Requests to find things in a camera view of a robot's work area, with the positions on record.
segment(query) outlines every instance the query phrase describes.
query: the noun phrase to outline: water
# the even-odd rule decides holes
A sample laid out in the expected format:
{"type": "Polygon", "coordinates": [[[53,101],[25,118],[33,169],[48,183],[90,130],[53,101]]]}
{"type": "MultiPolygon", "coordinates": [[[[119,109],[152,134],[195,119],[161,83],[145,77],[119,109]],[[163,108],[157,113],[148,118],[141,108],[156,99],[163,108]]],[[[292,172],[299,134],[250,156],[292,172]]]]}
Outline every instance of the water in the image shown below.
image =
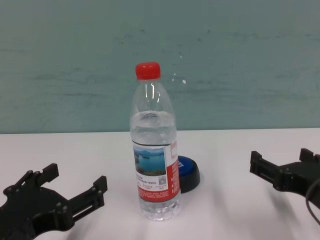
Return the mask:
{"type": "MultiPolygon", "coordinates": [[[[131,117],[130,124],[131,138],[137,144],[159,146],[170,145],[176,141],[176,121],[171,113],[142,111],[131,117]]],[[[168,201],[149,202],[139,198],[139,203],[147,218],[167,220],[177,215],[180,210],[180,192],[168,201]]]]}

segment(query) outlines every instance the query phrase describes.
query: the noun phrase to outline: red bottle cap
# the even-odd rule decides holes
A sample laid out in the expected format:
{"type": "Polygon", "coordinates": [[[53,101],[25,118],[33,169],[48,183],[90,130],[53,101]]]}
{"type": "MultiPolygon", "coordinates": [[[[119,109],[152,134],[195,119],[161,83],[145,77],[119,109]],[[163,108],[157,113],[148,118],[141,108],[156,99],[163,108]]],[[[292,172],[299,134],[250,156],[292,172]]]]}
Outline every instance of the red bottle cap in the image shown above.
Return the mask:
{"type": "Polygon", "coordinates": [[[135,66],[135,74],[138,80],[155,80],[161,77],[159,63],[155,61],[142,62],[135,66]]]}

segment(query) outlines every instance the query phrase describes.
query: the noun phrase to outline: blue water picture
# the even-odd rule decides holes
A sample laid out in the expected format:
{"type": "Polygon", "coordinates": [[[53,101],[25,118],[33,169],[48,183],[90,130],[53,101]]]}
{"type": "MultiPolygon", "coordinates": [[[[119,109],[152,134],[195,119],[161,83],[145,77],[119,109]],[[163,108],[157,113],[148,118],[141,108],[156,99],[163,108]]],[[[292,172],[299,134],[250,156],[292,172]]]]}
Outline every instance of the blue water picture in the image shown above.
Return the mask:
{"type": "Polygon", "coordinates": [[[166,174],[165,153],[163,148],[142,149],[135,147],[134,162],[138,173],[146,176],[166,174]]]}

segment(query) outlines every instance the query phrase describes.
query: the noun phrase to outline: bottle base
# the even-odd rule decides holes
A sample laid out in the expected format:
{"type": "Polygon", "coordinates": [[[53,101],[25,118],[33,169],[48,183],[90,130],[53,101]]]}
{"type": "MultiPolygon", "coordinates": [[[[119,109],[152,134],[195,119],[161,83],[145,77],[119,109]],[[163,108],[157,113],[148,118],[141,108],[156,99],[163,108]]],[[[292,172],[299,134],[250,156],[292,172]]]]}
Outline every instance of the bottle base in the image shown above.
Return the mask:
{"type": "Polygon", "coordinates": [[[172,199],[164,202],[148,202],[139,199],[142,214],[150,220],[164,221],[179,214],[181,209],[180,192],[172,199]]]}

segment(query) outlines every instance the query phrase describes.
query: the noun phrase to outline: barcode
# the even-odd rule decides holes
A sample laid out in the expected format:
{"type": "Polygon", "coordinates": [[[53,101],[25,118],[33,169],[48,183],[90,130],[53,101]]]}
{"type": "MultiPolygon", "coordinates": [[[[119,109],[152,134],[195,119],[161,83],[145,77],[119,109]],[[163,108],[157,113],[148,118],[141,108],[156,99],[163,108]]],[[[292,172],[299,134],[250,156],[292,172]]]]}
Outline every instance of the barcode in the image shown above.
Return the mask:
{"type": "Polygon", "coordinates": [[[159,177],[159,185],[164,185],[167,183],[167,178],[166,176],[160,176],[159,177]]]}

